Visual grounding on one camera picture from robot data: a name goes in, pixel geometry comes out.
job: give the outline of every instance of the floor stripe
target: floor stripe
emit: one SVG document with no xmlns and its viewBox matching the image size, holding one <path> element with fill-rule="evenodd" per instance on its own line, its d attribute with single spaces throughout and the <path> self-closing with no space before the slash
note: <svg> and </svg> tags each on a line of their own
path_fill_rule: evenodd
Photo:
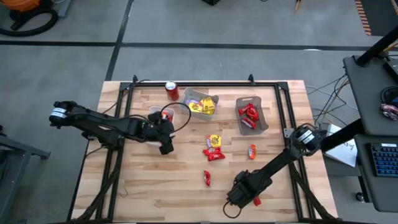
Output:
<svg viewBox="0 0 398 224">
<path fill-rule="evenodd" d="M 130 12 L 131 12 L 133 2 L 134 2 L 134 0 L 129 0 L 127 3 L 127 8 L 126 8 L 126 11 L 124 12 L 123 21 L 120 26 L 118 39 L 116 41 L 116 46 L 113 49 L 111 61 L 109 62 L 108 71 L 106 71 L 105 81 L 112 80 L 114 68 L 116 66 L 116 61 L 118 60 L 119 51 L 120 51 L 120 47 L 121 47 L 121 44 L 123 41 L 124 33 L 126 32 L 127 23 L 129 22 Z"/>
<path fill-rule="evenodd" d="M 269 45 L 269 44 L 175 44 L 175 43 L 122 43 L 125 48 L 142 49 L 249 49 L 249 50 L 340 50 L 366 51 L 366 46 L 324 45 Z"/>
<path fill-rule="evenodd" d="M 361 0 L 355 0 L 355 5 L 358 10 L 359 18 L 361 19 L 362 26 L 365 30 L 366 35 L 372 35 L 372 31 L 369 26 L 368 18 L 366 17 L 366 13 L 363 9 Z"/>
</svg>

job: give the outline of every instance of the coca-cola can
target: coca-cola can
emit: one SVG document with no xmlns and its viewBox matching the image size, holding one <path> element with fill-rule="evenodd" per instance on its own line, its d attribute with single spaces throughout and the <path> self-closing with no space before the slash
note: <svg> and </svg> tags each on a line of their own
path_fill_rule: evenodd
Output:
<svg viewBox="0 0 398 224">
<path fill-rule="evenodd" d="M 178 93 L 178 86 L 175 82 L 167 82 L 165 88 L 167 96 L 170 100 L 176 101 L 180 98 L 180 95 Z"/>
</svg>

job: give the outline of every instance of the red candy wrapper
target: red candy wrapper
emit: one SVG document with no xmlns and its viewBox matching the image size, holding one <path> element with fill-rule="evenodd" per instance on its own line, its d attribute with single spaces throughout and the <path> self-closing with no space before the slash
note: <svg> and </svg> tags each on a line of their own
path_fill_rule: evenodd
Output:
<svg viewBox="0 0 398 224">
<path fill-rule="evenodd" d="M 261 205 L 261 200 L 258 196 L 254 198 L 253 202 L 254 202 L 254 206 L 256 206 L 256 207 Z"/>
<path fill-rule="evenodd" d="M 255 122 L 253 122 L 249 118 L 242 118 L 241 122 L 244 123 L 245 125 L 247 125 L 249 128 L 252 128 L 252 129 L 256 128 Z"/>
<path fill-rule="evenodd" d="M 208 161 L 214 161 L 218 159 L 225 159 L 224 154 L 221 152 L 221 149 L 218 148 L 209 148 L 209 149 L 204 149 L 203 153 L 207 156 Z"/>
<path fill-rule="evenodd" d="M 254 105 L 252 103 L 248 103 L 243 109 L 239 109 L 239 115 L 241 116 L 246 112 L 249 108 L 254 108 Z"/>
<path fill-rule="evenodd" d="M 206 182 L 206 185 L 210 187 L 210 180 L 211 180 L 210 173 L 209 173 L 208 171 L 204 171 L 204 173 L 205 173 L 205 182 Z"/>
<path fill-rule="evenodd" d="M 250 119 L 252 119 L 253 121 L 258 121 L 259 120 L 259 113 L 256 111 L 256 109 L 254 107 L 249 108 L 246 111 L 246 115 L 248 117 L 250 117 Z"/>
</svg>

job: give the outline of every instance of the concrete floor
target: concrete floor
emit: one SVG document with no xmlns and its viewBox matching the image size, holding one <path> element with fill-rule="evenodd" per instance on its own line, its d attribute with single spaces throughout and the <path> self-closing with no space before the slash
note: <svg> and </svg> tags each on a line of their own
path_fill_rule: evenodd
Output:
<svg viewBox="0 0 398 224">
<path fill-rule="evenodd" d="M 43 34 L 0 40 L 115 42 L 128 0 L 75 0 L 66 19 Z M 221 0 L 210 7 L 199 0 L 135 0 L 124 43 L 264 44 L 370 46 L 354 0 L 305 0 L 294 13 L 294 0 Z M 33 27 L 46 16 L 32 20 Z M 10 26 L 0 7 L 0 26 Z M 0 124 L 9 137 L 51 151 L 47 161 L 32 159 L 10 220 L 62 222 L 67 218 L 85 153 L 86 140 L 73 128 L 56 130 L 48 116 L 56 100 L 74 100 L 96 109 L 113 47 L 0 45 Z M 322 86 L 344 71 L 342 59 L 361 54 L 342 50 L 243 50 L 122 47 L 112 80 L 305 80 Z M 323 89 L 331 93 L 332 86 Z M 355 106 L 350 88 L 340 95 Z M 323 93 L 309 96 L 321 109 Z M 342 107 L 333 112 L 345 123 L 358 112 Z M 334 123 L 343 126 L 336 119 Z M 354 177 L 330 177 L 339 217 L 358 222 L 395 223 L 398 214 L 379 213 L 372 204 L 355 201 L 360 190 Z"/>
</svg>

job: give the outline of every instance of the wooden table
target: wooden table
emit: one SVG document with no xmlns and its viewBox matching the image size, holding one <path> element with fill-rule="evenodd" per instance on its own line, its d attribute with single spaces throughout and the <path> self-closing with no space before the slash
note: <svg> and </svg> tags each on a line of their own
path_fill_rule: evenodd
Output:
<svg viewBox="0 0 398 224">
<path fill-rule="evenodd" d="M 118 96 L 120 82 L 105 82 L 98 111 L 108 109 Z M 312 123 L 312 112 L 303 81 L 289 81 L 290 95 L 297 126 Z M 242 170 L 260 169 L 284 148 L 275 91 L 270 87 L 211 87 L 194 88 L 220 97 L 219 107 L 212 122 L 192 118 L 173 140 L 174 152 L 162 156 L 157 147 L 134 141 L 126 141 L 120 175 L 118 197 L 114 210 L 114 222 L 294 222 L 297 221 L 292 186 L 287 167 L 272 177 L 273 184 L 260 194 L 262 204 L 247 205 L 237 219 L 223 215 L 226 193 L 233 185 L 236 174 Z M 235 101 L 244 96 L 260 96 L 262 110 L 269 129 L 260 135 L 242 136 L 239 133 L 234 112 Z M 164 88 L 135 88 L 130 114 L 147 115 L 151 106 L 169 103 Z M 177 106 L 175 127 L 187 119 Z M 285 117 L 290 125 L 287 108 Z M 208 162 L 203 155 L 206 136 L 219 134 L 226 159 Z M 257 146 L 254 161 L 248 159 L 250 144 Z M 90 143 L 88 152 L 98 148 L 98 142 Z M 72 218 L 80 216 L 98 193 L 103 175 L 106 150 L 87 157 Z M 321 204 L 337 217 L 322 154 L 318 151 L 305 158 L 310 187 Z M 203 171 L 211 173 L 211 187 L 205 185 Z M 301 192 L 303 211 L 307 214 Z M 104 206 L 104 216 L 108 211 Z M 228 207 L 230 215 L 237 207 Z"/>
</svg>

